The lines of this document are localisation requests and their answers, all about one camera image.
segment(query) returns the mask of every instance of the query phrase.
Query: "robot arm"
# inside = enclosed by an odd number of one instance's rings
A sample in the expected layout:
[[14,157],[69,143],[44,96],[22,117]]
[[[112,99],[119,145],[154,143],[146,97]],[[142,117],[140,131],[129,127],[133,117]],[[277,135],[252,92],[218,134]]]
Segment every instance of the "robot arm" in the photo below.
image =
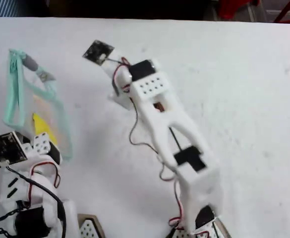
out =
[[[199,222],[199,214],[205,211],[210,211],[210,217],[218,216],[222,207],[218,164],[194,121],[171,90],[159,64],[154,60],[130,64],[116,49],[100,41],[95,41],[84,57],[100,65],[112,79],[114,101],[127,109],[134,103],[139,111],[155,149],[179,181],[184,211],[181,223],[185,229],[192,234],[204,225]],[[170,127],[182,133],[191,146],[173,154],[168,142]]]
[[21,138],[15,132],[0,135],[0,168],[9,166],[3,172],[0,203],[8,213],[18,210],[6,219],[7,237],[79,238],[74,203],[52,197],[58,197],[60,184],[58,148],[46,132],[32,141]]

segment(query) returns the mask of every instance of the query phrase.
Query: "red wire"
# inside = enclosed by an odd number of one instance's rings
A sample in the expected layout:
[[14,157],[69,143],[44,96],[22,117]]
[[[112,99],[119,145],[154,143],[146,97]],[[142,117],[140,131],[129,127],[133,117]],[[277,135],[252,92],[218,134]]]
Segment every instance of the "red wire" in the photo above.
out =
[[[130,65],[129,61],[128,61],[125,57],[122,57],[122,58],[121,58],[121,61],[122,61],[123,63],[119,64],[119,65],[117,66],[117,68],[115,69],[114,73],[113,73],[113,78],[112,78],[113,83],[115,83],[116,74],[117,74],[119,68],[122,67],[122,66],[129,66],[129,65]],[[129,93],[129,90],[125,90],[125,89],[127,89],[129,86],[130,86],[129,84],[123,86],[123,87],[122,87],[122,90],[123,90],[125,93]]]
[[[177,202],[178,207],[179,207],[179,216],[178,216],[178,217],[173,217],[173,218],[169,219],[169,225],[170,225],[170,222],[175,221],[175,220],[179,220],[179,222],[177,223],[177,225],[179,225],[179,223],[180,223],[181,220],[182,220],[182,216],[183,216],[183,214],[182,214],[182,205],[181,205],[181,202],[179,201],[178,195],[177,195],[177,193],[176,193],[176,182],[177,182],[177,181],[178,181],[178,180],[175,180],[175,181],[174,181],[174,196],[175,196],[176,202]],[[177,227],[176,229],[177,229],[177,230],[184,230],[183,227]]]
[[[34,167],[32,167],[30,176],[34,175],[35,167],[41,166],[41,165],[53,165],[55,167],[55,169],[56,169],[56,177],[55,177],[54,187],[58,188],[59,185],[60,185],[60,182],[61,182],[61,177],[59,175],[57,166],[53,162],[42,162],[42,163],[36,164]],[[31,191],[32,191],[32,184],[29,185],[29,191],[28,191],[28,200],[29,200],[30,204],[31,204]]]
[[130,65],[130,62],[129,62],[125,57],[122,57],[122,58],[121,58],[121,61],[122,61],[124,64]]

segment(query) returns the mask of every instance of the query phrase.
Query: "white surface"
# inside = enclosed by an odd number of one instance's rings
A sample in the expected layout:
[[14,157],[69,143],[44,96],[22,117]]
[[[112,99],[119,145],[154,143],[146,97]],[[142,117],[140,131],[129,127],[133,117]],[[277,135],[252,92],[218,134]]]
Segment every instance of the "white surface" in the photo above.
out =
[[[108,100],[107,75],[81,57],[95,39],[130,62],[156,58],[168,73],[222,162],[233,237],[289,237],[290,25],[0,19],[0,119],[8,48],[22,49],[59,81],[71,118],[75,158],[62,170],[61,194],[97,215],[109,238],[161,238],[177,215],[172,184],[159,181],[150,150],[128,144],[134,112]],[[143,127],[136,139],[148,139]]]

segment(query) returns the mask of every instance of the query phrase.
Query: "circuit board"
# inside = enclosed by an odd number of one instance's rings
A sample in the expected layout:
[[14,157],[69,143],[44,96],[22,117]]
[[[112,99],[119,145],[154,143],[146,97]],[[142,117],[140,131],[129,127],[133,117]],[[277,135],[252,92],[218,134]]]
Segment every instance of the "circuit board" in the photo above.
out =
[[84,53],[83,57],[98,65],[102,65],[113,50],[113,46],[95,40],[90,48]]
[[0,135],[0,168],[27,160],[16,133]]

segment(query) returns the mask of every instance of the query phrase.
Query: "white plastic part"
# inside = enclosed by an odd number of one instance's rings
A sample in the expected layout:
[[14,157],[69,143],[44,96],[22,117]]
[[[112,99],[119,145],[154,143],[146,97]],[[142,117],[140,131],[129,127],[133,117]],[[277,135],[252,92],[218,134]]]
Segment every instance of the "white plastic part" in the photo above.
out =
[[[119,51],[114,49],[112,53],[109,55],[109,58],[112,60],[117,60],[121,62],[122,55]],[[118,62],[106,60],[102,64],[102,69],[105,71],[105,73],[110,77],[110,79],[113,79],[114,72],[116,68],[119,66]],[[116,95],[116,93],[113,93],[110,95],[110,98],[115,101],[116,103],[120,104],[122,107],[130,110],[132,108],[130,99],[129,99],[129,93],[124,92],[122,87],[124,87],[127,84],[131,83],[131,75],[125,66],[119,67],[119,69],[116,72],[115,76],[115,83],[118,88],[119,95]]]
[[81,238],[100,238],[91,220],[85,220],[80,228]]
[[[120,53],[114,50],[110,57],[120,60]],[[120,100],[115,100],[121,105],[130,104],[131,97],[139,114],[151,134],[154,147],[164,164],[176,173],[183,205],[183,221],[187,232],[193,232],[195,219],[200,210],[209,205],[218,216],[222,209],[222,188],[220,185],[220,170],[218,163],[209,149],[207,142],[200,133],[197,125],[184,111],[169,84],[167,76],[160,71],[161,67],[156,60],[152,61],[156,73],[142,79],[131,82],[129,94],[120,94]],[[102,65],[104,71],[112,78],[117,63],[105,61]],[[120,82],[128,82],[130,76],[126,72],[119,73]],[[161,103],[164,111],[160,112],[154,107],[154,103]],[[200,154],[205,168],[195,171],[188,163],[178,166],[169,144],[169,127],[174,127],[184,135],[191,145],[195,146]]]
[[[31,178],[37,183],[43,185],[55,195],[57,195],[57,189],[54,187],[53,181],[56,177],[56,168],[60,174],[60,167],[49,155],[43,154],[46,152],[48,153],[50,150],[49,136],[42,133],[37,138],[34,138],[32,144],[35,146],[35,148],[40,148],[40,153],[37,151],[37,149],[33,149],[30,143],[22,144],[21,147],[23,148],[27,156],[27,160],[13,164],[10,167],[18,171],[20,174],[26,176],[27,178]],[[46,144],[49,145],[49,148],[42,148]],[[10,197],[7,197],[7,195],[14,189],[17,189],[16,192]],[[28,201],[29,189],[30,184],[28,182],[21,179],[18,175],[11,173],[7,169],[5,169],[3,172],[0,193],[0,203],[2,204],[5,211],[10,212],[11,210],[16,209],[16,201],[18,200]],[[63,203],[63,205],[67,219],[66,238],[79,238],[80,232],[78,227],[75,204],[71,201],[66,201]],[[30,209],[39,206],[42,206],[44,209],[44,221],[46,225],[52,228],[48,237],[61,237],[62,225],[60,220],[58,219],[57,202],[40,188],[32,186]],[[6,219],[7,231],[13,236],[17,235],[14,227],[15,218],[16,214],[13,216],[9,216]]]
[[217,226],[217,224],[215,222],[213,223],[213,221],[210,221],[209,223],[205,224],[199,229],[196,229],[191,234],[189,234],[185,230],[176,230],[172,238],[230,238],[230,237],[225,236],[225,234],[222,233],[221,229]]
[[46,132],[35,136],[33,140],[33,149],[36,150],[40,155],[49,153],[51,146],[49,143],[49,135]]
[[158,72],[133,82],[130,86],[130,95],[133,99],[145,101],[154,99],[167,90],[169,90],[169,82],[163,73]]
[[81,233],[79,229],[79,223],[77,220],[77,211],[75,203],[71,200],[65,200],[63,202],[66,216],[66,234],[65,238],[80,238]]

